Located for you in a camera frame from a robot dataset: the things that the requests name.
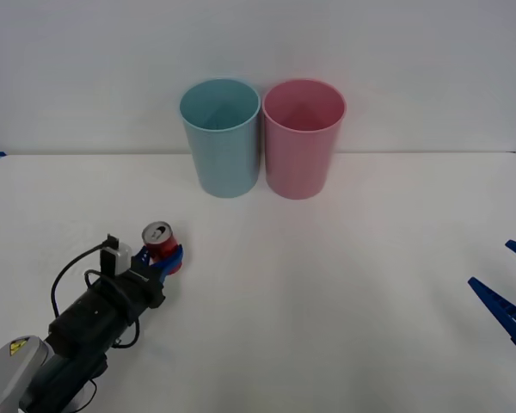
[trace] plastic cup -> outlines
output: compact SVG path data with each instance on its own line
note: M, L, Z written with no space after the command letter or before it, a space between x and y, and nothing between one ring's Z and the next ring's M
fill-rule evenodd
M313 79L278 84L264 97L267 184L302 200L327 180L346 102L333 86Z
M212 79L188 90L180 113L200 185L221 198L245 194L258 179L260 96L246 83Z

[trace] yellow warning sticker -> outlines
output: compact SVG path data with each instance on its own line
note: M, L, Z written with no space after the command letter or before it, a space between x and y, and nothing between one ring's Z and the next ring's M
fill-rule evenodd
M19 351L19 348L23 347L27 343L27 338L20 338L19 340L15 340L9 344L9 356L14 355Z

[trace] black cable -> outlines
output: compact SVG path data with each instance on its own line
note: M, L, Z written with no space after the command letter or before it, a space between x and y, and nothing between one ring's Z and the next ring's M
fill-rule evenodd
M89 382L90 382L92 385L94 385L94 394L92 394L92 397L91 397L91 398L89 398L89 401L88 401L88 402L87 402L83 407L81 407L81 408L79 408L79 409L76 409L76 410L73 410L71 413L78 413L79 411L86 409L86 408L88 407L88 405L89 405L90 403L92 403L92 400L94 400L95 394L97 393L97 384L96 384L96 383L95 383L95 381L94 381L94 380L92 380L92 379L90 379L90 380L89 380Z
M99 276L101 278L102 282L105 282L107 285L109 285L111 288L113 288L113 290L117 294L119 294L119 296L122 297L122 299L126 303L126 308L130 312L128 314L128 319L132 320L132 319L135 318L134 324L135 324L136 331L134 333L134 338L132 339L132 341L129 342L128 344L113 344L111 346L112 348L130 348L131 346L136 344L136 342L138 342L139 333L140 333L140 331L139 331L139 318L136 316L136 312L133 309L131 300L128 298L126 293L124 291L122 291L122 289L117 285L117 283L114 282L114 280L112 278L107 277L105 274L102 274L99 271L95 271L94 269L89 269L88 271L84 272L84 281L86 282L86 286L88 286L88 288L91 288L93 286L93 284L89 281L89 275L90 274L94 274L94 275Z
M58 308L58 303L55 299L55 290L58 288L58 284L61 281L61 278L65 275L65 273L67 272L67 270L69 268L71 268L77 262L82 260L85 256L89 256L93 252L100 250L104 246L104 244L105 243L100 243L99 245L96 245L94 248L87 250L86 252L83 252L80 256L76 257L74 260L72 260L67 265L65 265L65 267L59 273L59 275L56 277L55 281L52 284L52 291L50 293L50 296L52 298L53 315L55 316L55 318L59 317L59 308Z

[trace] red can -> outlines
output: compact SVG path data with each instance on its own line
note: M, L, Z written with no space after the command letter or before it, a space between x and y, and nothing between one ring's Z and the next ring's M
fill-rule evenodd
M178 248L178 242L174 238L172 227L164 221L152 222L147 225L141 234L141 238L143 238L153 262L167 259ZM170 274L178 271L180 267L181 262Z

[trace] table surface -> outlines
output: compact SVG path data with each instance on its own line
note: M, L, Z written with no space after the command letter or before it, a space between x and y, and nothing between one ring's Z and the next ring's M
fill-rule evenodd
M340 154L310 200L263 176L214 198L189 155L6 157L0 347L46 336L70 259L109 232L136 250L154 220L182 271L86 411L516 412L516 348L466 283L516 304L516 155Z

